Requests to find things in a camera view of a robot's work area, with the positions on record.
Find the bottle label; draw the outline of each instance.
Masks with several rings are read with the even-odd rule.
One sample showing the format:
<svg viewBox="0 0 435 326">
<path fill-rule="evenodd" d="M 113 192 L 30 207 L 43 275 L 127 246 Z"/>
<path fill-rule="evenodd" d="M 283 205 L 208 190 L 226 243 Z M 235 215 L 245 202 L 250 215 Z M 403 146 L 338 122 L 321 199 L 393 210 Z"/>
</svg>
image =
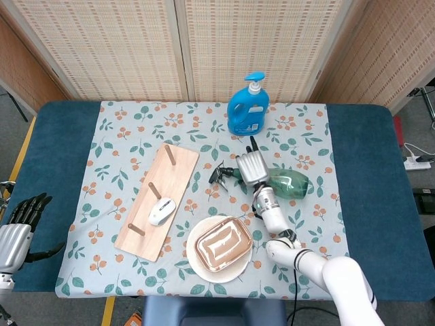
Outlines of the bottle label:
<svg viewBox="0 0 435 326">
<path fill-rule="evenodd" d="M 257 105 L 250 107 L 248 113 L 253 113 L 253 112 L 263 112 L 263 107 L 258 107 Z"/>
<path fill-rule="evenodd" d="M 238 126 L 234 128 L 236 132 L 251 132 L 258 129 L 258 124 L 248 124 L 247 126 Z"/>
</svg>

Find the green spray bottle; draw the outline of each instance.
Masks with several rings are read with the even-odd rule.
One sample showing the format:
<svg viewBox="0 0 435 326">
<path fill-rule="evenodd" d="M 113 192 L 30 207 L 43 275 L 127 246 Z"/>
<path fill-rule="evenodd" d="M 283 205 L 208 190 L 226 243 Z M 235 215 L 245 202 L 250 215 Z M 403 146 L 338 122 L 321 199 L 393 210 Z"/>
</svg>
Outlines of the green spray bottle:
<svg viewBox="0 0 435 326">
<path fill-rule="evenodd" d="M 238 168 L 224 168 L 223 162 L 213 171 L 209 183 L 219 183 L 225 190 L 223 176 L 235 177 L 240 182 L 243 178 Z M 306 175 L 285 168 L 270 168 L 270 179 L 267 182 L 273 188 L 275 195 L 284 199 L 303 199 L 307 194 L 309 179 Z"/>
</svg>

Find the power strip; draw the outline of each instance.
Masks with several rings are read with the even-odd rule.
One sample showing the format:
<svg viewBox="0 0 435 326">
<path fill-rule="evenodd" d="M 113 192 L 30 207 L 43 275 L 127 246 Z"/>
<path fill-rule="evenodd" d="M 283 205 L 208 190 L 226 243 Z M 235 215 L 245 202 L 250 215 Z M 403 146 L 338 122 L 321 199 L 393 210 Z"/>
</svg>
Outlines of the power strip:
<svg viewBox="0 0 435 326">
<path fill-rule="evenodd" d="M 413 171 L 413 170 L 428 170 L 430 169 L 429 162 L 416 162 L 413 158 L 407 157 L 406 161 L 403 162 L 405 165 L 405 170 Z"/>
</svg>

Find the white pump head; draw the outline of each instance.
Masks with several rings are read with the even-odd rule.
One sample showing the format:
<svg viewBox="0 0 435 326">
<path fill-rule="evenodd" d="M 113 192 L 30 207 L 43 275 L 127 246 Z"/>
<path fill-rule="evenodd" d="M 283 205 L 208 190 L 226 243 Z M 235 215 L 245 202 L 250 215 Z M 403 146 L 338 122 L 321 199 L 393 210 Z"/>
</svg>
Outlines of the white pump head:
<svg viewBox="0 0 435 326">
<path fill-rule="evenodd" d="M 258 81 L 253 81 L 249 84 L 248 92 L 252 95 L 257 95 L 261 91 L 261 86 Z"/>
<path fill-rule="evenodd" d="M 259 81 L 264 79 L 265 74 L 261 71 L 256 71 L 251 75 L 245 77 L 245 80 L 250 81 L 248 92 L 252 95 L 257 95 L 261 91 L 261 86 Z"/>
</svg>

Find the white plate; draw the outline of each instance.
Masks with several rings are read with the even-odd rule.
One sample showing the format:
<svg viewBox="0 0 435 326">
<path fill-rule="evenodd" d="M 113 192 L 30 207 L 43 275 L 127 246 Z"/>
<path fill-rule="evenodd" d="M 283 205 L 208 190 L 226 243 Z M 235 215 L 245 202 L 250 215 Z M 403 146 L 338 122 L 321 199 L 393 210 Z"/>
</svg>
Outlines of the white plate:
<svg viewBox="0 0 435 326">
<path fill-rule="evenodd" d="M 206 269 L 198 258 L 195 251 L 195 241 L 196 239 L 206 230 L 211 228 L 213 225 L 225 220 L 228 216 L 211 216 L 195 225 L 195 227 L 190 231 L 188 242 L 186 244 L 186 253 L 190 267 L 196 272 L 196 274 L 203 278 L 204 280 L 212 283 L 226 283 L 234 280 L 238 275 L 242 274 L 248 263 L 251 261 L 252 257 L 252 247 L 249 252 L 240 257 L 233 264 L 229 265 L 227 268 L 220 270 L 219 272 L 210 272 Z"/>
</svg>

